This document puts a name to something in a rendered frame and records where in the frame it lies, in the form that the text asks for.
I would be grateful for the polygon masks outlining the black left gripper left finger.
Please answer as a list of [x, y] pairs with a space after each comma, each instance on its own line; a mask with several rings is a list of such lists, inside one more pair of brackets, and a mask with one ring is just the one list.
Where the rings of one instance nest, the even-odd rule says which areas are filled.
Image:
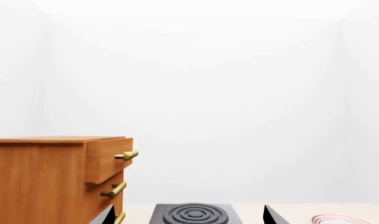
[[116, 219], [115, 206], [110, 205], [98, 216], [96, 216], [90, 224], [114, 224]]

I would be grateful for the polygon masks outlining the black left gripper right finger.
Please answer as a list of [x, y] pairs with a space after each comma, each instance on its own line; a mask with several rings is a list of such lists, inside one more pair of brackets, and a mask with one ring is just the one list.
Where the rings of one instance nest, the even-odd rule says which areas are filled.
[[263, 221], [264, 224], [289, 224], [287, 220], [269, 205], [264, 205]]

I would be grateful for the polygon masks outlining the white plate with red rings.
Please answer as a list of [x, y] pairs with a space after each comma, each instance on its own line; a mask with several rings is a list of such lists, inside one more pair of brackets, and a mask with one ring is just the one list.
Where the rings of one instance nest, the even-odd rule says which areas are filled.
[[367, 224], [362, 220], [342, 215], [322, 214], [311, 219], [312, 224]]

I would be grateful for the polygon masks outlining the open wooden drawer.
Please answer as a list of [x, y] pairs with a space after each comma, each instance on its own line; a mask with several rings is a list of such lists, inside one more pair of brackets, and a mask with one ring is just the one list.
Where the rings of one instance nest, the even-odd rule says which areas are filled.
[[132, 150], [132, 138], [86, 143], [85, 182], [100, 184], [130, 166], [133, 163], [132, 160], [117, 159], [115, 156]]

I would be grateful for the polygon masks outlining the wooden drawer cabinet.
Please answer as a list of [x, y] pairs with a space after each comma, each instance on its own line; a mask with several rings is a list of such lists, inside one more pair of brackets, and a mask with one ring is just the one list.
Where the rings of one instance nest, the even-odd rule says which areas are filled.
[[100, 184], [85, 182], [86, 143], [120, 138], [0, 139], [0, 224], [90, 224], [110, 205], [123, 212], [123, 170]]

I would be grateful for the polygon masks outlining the black stove burner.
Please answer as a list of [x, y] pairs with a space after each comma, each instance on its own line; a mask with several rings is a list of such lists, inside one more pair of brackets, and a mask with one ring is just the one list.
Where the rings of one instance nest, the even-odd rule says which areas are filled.
[[149, 224], [243, 224], [231, 205], [157, 204]]

